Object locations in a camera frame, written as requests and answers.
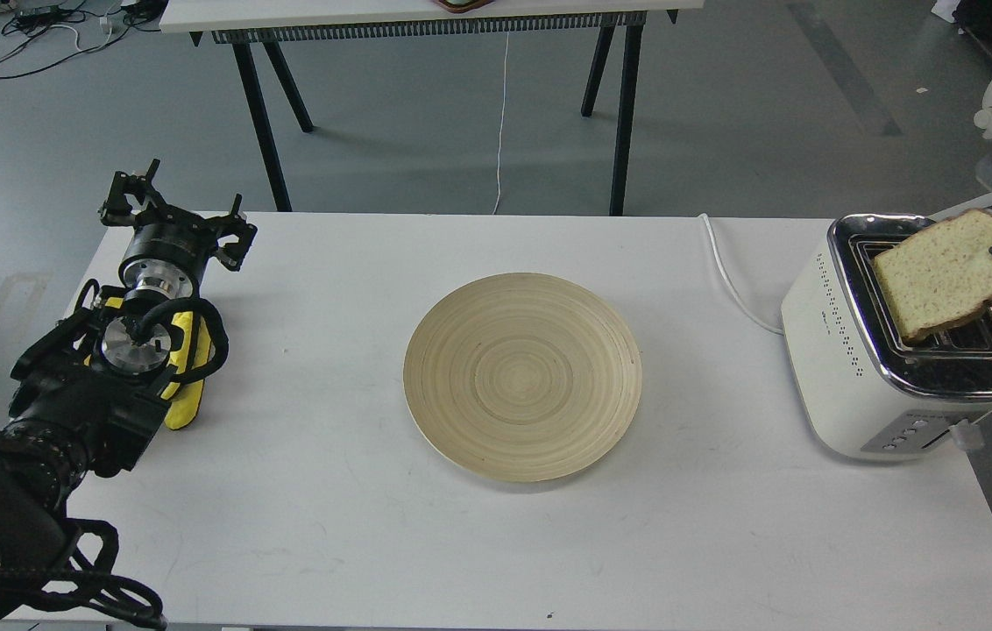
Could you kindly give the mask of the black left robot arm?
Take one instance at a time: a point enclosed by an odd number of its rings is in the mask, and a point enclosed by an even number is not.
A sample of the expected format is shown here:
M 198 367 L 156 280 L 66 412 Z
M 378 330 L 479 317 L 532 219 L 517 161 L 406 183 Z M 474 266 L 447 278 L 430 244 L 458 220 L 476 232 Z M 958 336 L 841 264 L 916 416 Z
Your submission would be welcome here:
M 257 229 L 240 197 L 223 215 L 168 203 L 159 161 L 116 172 L 101 223 L 131 228 L 115 287 L 88 280 L 71 315 L 11 368 L 18 383 L 0 428 L 0 620 L 20 607 L 90 608 L 164 630 L 151 587 L 114 572 L 118 531 L 73 518 L 68 499 L 93 474 L 131 471 L 160 428 L 198 415 L 205 380 L 226 364 L 223 318 L 201 295 L 215 260 L 239 271 Z

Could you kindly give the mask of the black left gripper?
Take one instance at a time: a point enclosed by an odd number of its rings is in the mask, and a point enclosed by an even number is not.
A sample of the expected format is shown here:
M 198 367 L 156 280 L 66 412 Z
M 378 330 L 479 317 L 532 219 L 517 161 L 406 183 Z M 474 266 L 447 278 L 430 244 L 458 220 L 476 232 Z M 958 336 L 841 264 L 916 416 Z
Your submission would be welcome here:
M 98 216 L 106 227 L 136 227 L 123 262 L 121 283 L 128 290 L 199 291 L 209 260 L 240 271 L 259 232 L 241 211 L 242 195 L 233 196 L 227 213 L 204 218 L 177 213 L 165 223 L 165 200 L 154 187 L 160 160 L 144 172 L 116 171 Z

